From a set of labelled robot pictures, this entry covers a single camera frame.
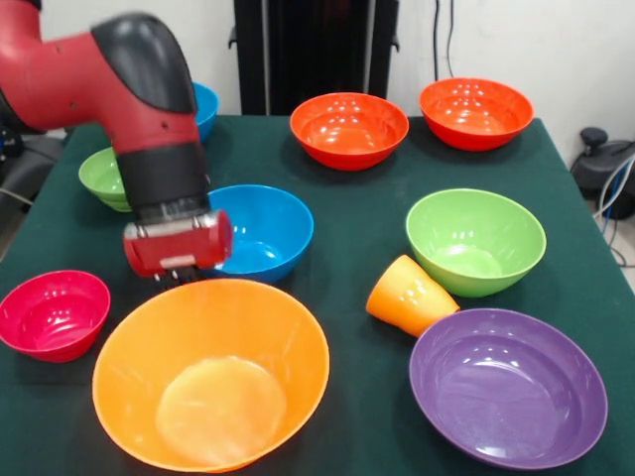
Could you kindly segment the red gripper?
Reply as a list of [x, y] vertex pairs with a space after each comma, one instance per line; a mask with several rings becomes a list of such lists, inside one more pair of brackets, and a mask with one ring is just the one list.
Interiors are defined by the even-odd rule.
[[132, 270], [162, 290], [200, 280], [231, 255], [233, 229], [224, 210], [151, 225], [129, 223], [123, 247]]

